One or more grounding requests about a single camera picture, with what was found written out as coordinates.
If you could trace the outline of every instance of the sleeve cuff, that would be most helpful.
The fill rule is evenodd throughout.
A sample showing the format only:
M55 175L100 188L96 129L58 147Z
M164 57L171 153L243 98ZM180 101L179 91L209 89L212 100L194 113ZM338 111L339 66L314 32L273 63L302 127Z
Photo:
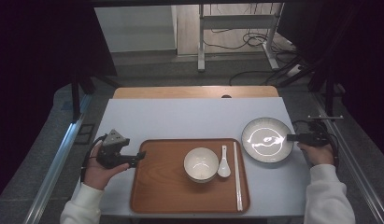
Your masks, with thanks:
M81 183L80 190L73 203L88 209L98 208L103 194L103 190L94 189Z
M338 182L336 169L331 164L321 164L313 166L310 169L311 183L316 181Z

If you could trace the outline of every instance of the white tabletop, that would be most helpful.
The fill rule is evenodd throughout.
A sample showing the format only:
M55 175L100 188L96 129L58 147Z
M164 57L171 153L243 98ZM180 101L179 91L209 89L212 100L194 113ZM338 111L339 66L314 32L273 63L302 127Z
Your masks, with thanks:
M293 132L280 97L224 99L112 99L96 137L115 129L130 138L121 154L136 155L148 139L233 138L241 144L247 124L257 118L279 119ZM102 215L126 217L289 217L302 216L309 167L294 146L284 161L263 163L244 149L250 208L243 214L136 214L130 209L134 169L114 176L100 203Z

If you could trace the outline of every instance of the hand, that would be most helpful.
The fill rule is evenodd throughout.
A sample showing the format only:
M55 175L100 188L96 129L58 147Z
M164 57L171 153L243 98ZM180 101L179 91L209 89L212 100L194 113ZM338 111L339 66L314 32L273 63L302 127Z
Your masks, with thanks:
M98 161L96 161L96 156L98 155L98 149L102 146L102 142L98 143L92 149L92 155L87 164L86 175L84 177L84 184L90 186L94 189L104 190L109 182L110 178L122 171L125 171L129 168L129 164L125 163L119 166L116 166L113 169L106 169Z
M303 143L298 143L297 146L307 152L308 158L314 165L334 164L333 150L329 144L324 147L311 147Z

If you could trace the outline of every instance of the white desk leg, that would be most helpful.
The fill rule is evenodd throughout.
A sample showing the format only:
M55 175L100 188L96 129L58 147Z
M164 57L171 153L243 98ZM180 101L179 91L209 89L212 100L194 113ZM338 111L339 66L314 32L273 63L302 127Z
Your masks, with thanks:
M199 6L200 11L200 41L198 42L198 71L204 72L206 70L204 54L204 5Z
M272 27L270 29L270 32L268 33L267 41L264 41L264 43L263 43L264 53L266 54L268 62L270 62L271 68L273 70L279 69L276 57L273 55L273 51L271 50L271 45L273 44L274 34L276 33L276 30L277 30L278 21L279 21L279 18L281 16L281 10L282 10L283 5L284 4L281 3L278 6L276 13L274 14L275 17L273 19Z

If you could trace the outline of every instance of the aluminum rail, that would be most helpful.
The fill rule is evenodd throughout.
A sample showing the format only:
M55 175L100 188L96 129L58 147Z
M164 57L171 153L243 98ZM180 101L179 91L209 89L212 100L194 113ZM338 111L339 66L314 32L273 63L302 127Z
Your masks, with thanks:
M49 201L51 193L55 187L55 184L57 183L58 177L63 170L64 163L69 154L70 148L72 147L76 136L78 135L78 130L80 129L81 123L84 120L84 112L90 105L91 99L91 95L83 96L80 103L80 118L75 123L71 123L69 125L63 142L58 148L57 154L52 161L51 167L49 168L46 177L40 186L39 192L37 193L34 202L32 203L32 206L29 209L25 220L23 221L24 224L37 224L42 217L47 202Z
M316 103L317 109L319 110L320 114L322 116L327 116L324 109L324 102L322 101L322 99L318 96L317 93L314 94L314 97L314 102ZM361 193L363 194L363 197L365 198L368 206L370 207L373 216L375 216L377 223L384 224L384 205L378 197L375 189L373 188L369 180L366 178L363 169L355 159L351 149L346 143L341 132L338 130L337 126L329 120L325 120L325 123L331 130L331 132L337 136L340 146L339 151L342 152L344 162L346 163L355 182L361 190Z

